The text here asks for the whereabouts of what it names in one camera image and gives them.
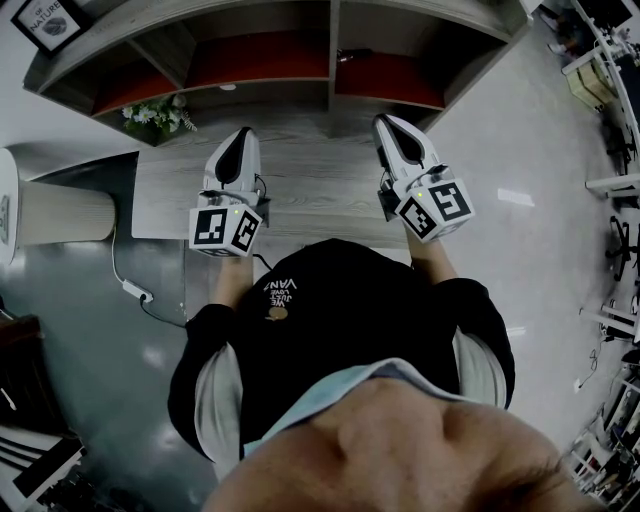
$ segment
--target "framed picture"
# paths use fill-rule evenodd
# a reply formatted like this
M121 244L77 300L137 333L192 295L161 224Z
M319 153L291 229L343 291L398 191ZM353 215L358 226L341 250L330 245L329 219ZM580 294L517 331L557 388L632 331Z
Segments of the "framed picture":
M55 55L91 24L73 0L27 0L11 22L47 57Z

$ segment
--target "wooden shelf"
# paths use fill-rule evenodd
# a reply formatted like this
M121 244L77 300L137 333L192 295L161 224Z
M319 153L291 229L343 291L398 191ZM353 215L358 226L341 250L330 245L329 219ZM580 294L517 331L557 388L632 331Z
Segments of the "wooden shelf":
M509 42L520 26L527 25L528 14L519 2L490 6L480 0L343 0L349 3L377 4L413 10L484 32Z
M444 110L444 91L417 59L374 53L338 64L336 94Z
M127 64L108 74L93 104L93 116L105 114L132 103L166 96L176 87L146 60Z
M267 32L200 43L186 90L273 80L329 80L329 33Z
M96 96L93 116L174 92L224 84L328 80L327 32L288 31L228 37L198 45L182 90L146 61L137 61L110 73Z
M42 94L50 85L96 55L145 32L207 12L256 2L127 0L99 18L87 32L52 59L35 59L29 83L35 92ZM483 5L479 0L363 0L363 3L389 5L429 14L466 25L503 41L510 41L520 28L532 22L520 0L506 0L503 5L496 7Z

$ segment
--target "black t-shirt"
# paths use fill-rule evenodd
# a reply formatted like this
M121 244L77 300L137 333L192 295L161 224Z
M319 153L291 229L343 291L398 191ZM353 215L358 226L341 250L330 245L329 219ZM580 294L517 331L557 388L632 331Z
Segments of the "black t-shirt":
M187 324L189 341L171 384L171 419L201 451L193 422L195 385L226 342L242 378L241 446L260 439L320 379L355 365L401 358L432 384L458 394L452 344L458 327L496 355L508 404L513 356L486 288L469 279L430 286L410 267L350 242L308 246L260 279L237 313L209 305Z

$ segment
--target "wooden cabinet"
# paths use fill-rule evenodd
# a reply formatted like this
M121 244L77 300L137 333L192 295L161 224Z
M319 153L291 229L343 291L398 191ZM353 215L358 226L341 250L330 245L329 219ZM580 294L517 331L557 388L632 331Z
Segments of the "wooden cabinet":
M177 92L192 114L275 102L336 122L373 101L426 127L530 27L520 0L498 3L128 0L54 58L38 54L24 86L120 131L121 108ZM338 58L354 49L370 54Z

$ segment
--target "white table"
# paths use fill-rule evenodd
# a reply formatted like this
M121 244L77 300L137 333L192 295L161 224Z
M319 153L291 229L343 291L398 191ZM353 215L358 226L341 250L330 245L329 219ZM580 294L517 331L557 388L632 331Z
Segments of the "white table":
M602 34L602 31L598 27L596 27L594 20L589 17L589 15L580 5L580 2L578 0L571 0L571 3L575 7L578 14L580 14L582 19L585 21L585 23L589 26L589 28L593 32L593 35L596 37L599 46L597 47L597 49L589 52L588 55L590 56L590 58L596 58L596 60L600 60L604 63L603 70L605 71L607 76L611 78L611 81L615 86L615 89L618 93L618 98L620 100L620 106L622 108L622 111L624 112L624 118L627 127L631 131L635 144L638 145L640 144L640 129L638 128L638 121L633 111L633 105L631 104L629 93L627 92L627 88L624 85L622 76L620 75L620 68L615 62L612 48ZM583 61L582 64L591 60L590 58ZM600 190L603 192L607 192L607 197L631 197L640 195L640 189L619 192L613 191L615 189L620 189L622 187L627 187L630 185L634 186L636 184L640 185L640 167L638 167L635 173L629 174L627 176L617 176L614 178L604 178L600 180L587 181L585 183L585 186L589 190Z
M616 320L615 318L611 318L611 316L609 315L613 315L624 320L629 320L630 322L634 322L634 324L629 325L625 322L621 322L620 320ZM603 305L601 308L601 313L593 313L591 311L581 309L580 316L633 336L634 344L640 341L640 322L638 321L637 315L632 315L631 313L626 313L624 311L620 311L618 309L610 308L609 306Z

